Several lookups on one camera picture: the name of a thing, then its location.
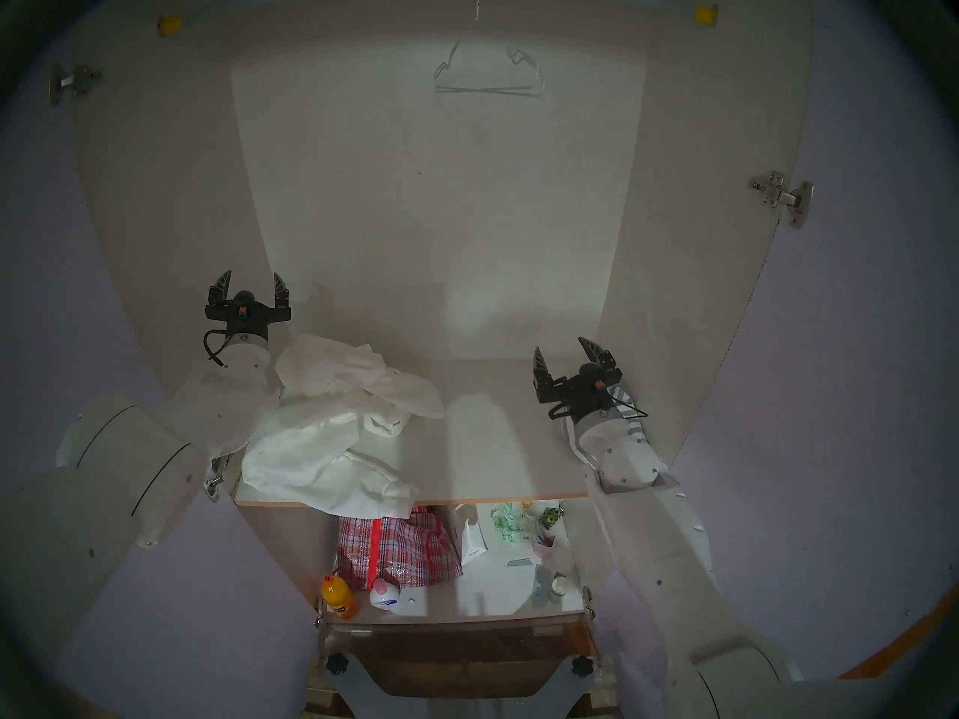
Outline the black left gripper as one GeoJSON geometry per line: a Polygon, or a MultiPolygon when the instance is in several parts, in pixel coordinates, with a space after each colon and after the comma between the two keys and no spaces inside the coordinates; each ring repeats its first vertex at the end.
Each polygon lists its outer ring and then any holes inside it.
{"type": "Polygon", "coordinates": [[[267,306],[256,300],[250,291],[239,291],[228,299],[231,269],[212,284],[208,293],[205,315],[210,320],[224,322],[228,337],[239,334],[251,334],[261,339],[269,339],[269,325],[287,322],[291,319],[290,291],[284,279],[273,273],[274,306],[267,306]]]}

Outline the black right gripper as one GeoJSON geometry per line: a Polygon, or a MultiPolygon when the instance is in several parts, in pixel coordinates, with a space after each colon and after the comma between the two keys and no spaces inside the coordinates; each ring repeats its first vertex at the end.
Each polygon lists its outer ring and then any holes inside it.
{"type": "Polygon", "coordinates": [[[621,382],[621,370],[609,350],[586,337],[578,337],[590,362],[579,366],[570,377],[554,379],[539,346],[533,353],[533,386],[540,404],[553,404],[550,419],[570,417],[580,421],[596,411],[614,407],[609,388],[621,382]]]}

